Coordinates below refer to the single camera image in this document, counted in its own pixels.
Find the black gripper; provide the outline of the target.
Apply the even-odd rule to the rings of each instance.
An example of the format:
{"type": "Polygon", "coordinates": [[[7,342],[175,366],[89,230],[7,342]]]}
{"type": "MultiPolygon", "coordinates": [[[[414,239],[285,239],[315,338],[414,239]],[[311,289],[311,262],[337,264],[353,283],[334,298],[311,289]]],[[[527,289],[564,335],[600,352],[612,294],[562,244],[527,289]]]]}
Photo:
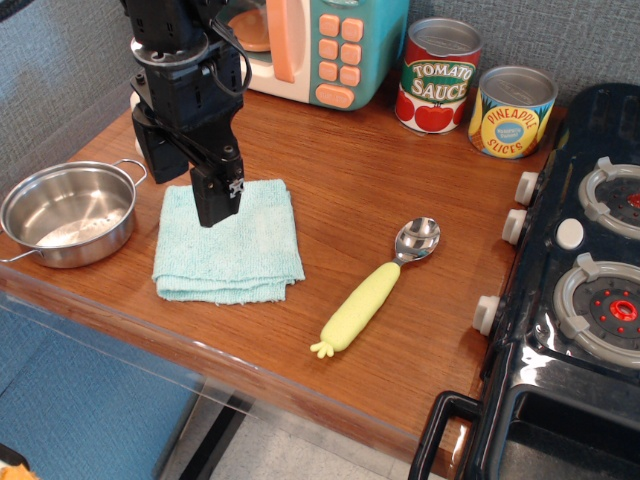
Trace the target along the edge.
{"type": "Polygon", "coordinates": [[[200,225],[212,227],[239,211],[242,164],[231,122],[243,105],[240,54],[233,46],[200,39],[176,52],[131,42],[143,71],[132,80],[136,139],[157,184],[190,171],[200,225]]]}

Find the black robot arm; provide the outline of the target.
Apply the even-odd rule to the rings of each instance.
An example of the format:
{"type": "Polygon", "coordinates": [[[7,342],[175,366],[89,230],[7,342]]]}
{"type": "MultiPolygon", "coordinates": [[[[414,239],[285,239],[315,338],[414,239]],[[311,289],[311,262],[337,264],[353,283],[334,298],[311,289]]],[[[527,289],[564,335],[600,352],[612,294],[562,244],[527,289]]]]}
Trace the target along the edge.
{"type": "Polygon", "coordinates": [[[243,159],[232,121],[251,80],[248,58],[218,16],[223,1],[126,1],[136,138],[155,182],[191,177],[199,222],[239,211],[243,159]]]}

